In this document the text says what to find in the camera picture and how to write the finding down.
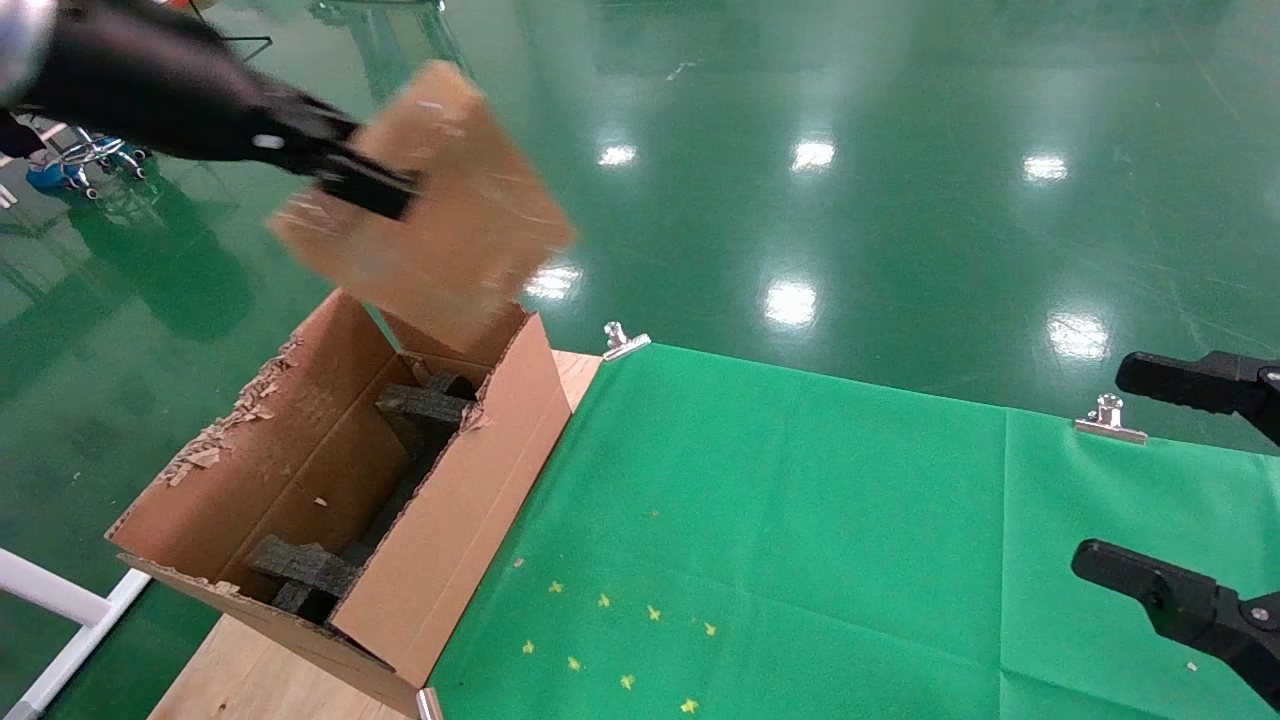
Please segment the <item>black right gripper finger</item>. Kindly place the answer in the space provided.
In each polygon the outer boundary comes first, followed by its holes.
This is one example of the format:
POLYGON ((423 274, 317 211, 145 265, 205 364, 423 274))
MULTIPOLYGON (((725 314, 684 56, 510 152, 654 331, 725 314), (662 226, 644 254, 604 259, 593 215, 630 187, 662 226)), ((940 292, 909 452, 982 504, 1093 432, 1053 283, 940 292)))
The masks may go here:
POLYGON ((1116 387, 1162 404, 1238 415, 1279 445, 1279 361, 1212 351, 1196 361, 1128 354, 1116 387))
POLYGON ((1156 634, 1226 664, 1279 708, 1279 593, 1243 598, 1212 577, 1100 539, 1079 543, 1071 571, 1137 601, 1156 634))

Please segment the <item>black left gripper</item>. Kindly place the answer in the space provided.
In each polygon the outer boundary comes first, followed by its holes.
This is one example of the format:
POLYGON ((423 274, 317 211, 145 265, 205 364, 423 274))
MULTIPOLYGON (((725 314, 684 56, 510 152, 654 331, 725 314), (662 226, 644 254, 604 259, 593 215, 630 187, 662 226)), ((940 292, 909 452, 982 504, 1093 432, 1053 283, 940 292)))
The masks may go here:
POLYGON ((18 109, 177 158, 264 161, 399 220, 419 177, 355 146, 361 124, 239 59, 204 22, 155 1, 22 1, 18 109))

